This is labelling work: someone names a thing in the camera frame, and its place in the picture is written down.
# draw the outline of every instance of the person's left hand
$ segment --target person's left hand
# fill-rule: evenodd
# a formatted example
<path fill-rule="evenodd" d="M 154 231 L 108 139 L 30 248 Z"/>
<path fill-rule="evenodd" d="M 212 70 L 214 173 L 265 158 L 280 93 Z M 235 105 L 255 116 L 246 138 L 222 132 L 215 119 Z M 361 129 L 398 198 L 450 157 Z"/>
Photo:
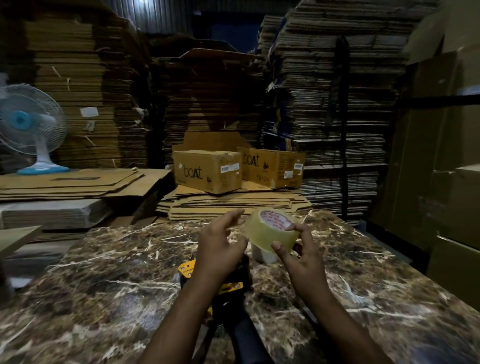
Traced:
<path fill-rule="evenodd" d="M 248 240 L 240 235 L 235 244 L 229 244 L 227 237 L 245 210 L 239 208 L 214 219 L 200 233 L 198 250 L 192 278 L 210 281 L 220 286 L 228 275 L 235 270 L 241 260 Z"/>

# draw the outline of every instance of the corrugated metal wall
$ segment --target corrugated metal wall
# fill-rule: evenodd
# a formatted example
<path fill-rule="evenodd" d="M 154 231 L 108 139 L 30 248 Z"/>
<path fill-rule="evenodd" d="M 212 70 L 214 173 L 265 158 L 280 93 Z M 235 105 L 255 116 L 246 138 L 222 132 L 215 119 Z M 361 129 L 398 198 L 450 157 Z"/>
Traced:
<path fill-rule="evenodd" d="M 104 0 L 145 33 L 192 33 L 192 0 Z"/>
<path fill-rule="evenodd" d="M 247 12 L 285 15 L 300 0 L 193 0 L 194 10 L 200 12 Z"/>

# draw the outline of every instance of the black handle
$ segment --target black handle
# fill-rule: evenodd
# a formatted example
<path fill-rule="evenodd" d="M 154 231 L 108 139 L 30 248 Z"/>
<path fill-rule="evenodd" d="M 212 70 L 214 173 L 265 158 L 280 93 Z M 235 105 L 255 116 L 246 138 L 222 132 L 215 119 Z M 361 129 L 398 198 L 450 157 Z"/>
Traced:
<path fill-rule="evenodd" d="M 220 322 L 232 340 L 238 364 L 273 364 L 243 302 L 226 302 L 220 308 Z"/>

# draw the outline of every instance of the marble vein pattern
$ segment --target marble vein pattern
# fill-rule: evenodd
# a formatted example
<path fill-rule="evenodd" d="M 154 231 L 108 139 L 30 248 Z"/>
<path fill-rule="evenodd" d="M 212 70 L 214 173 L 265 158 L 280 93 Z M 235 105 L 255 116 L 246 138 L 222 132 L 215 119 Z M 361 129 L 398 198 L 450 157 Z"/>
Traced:
<path fill-rule="evenodd" d="M 298 217 L 324 250 L 335 296 L 396 363 L 480 362 L 477 311 L 334 215 Z M 90 231 L 0 311 L 0 363 L 134 363 L 175 301 L 177 267 L 207 224 Z M 251 271 L 246 307 L 274 361 L 326 363 L 284 267 L 251 259 Z M 221 328 L 206 363 L 234 363 Z"/>

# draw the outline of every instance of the white and blue fan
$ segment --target white and blue fan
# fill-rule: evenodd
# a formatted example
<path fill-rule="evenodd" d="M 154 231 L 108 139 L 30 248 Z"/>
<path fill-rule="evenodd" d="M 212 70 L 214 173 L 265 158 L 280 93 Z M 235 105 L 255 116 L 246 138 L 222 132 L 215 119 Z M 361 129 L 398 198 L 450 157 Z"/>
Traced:
<path fill-rule="evenodd" d="M 45 92 L 27 84 L 0 89 L 0 141 L 20 153 L 36 155 L 36 162 L 18 174 L 67 172 L 50 159 L 67 135 L 60 105 Z"/>

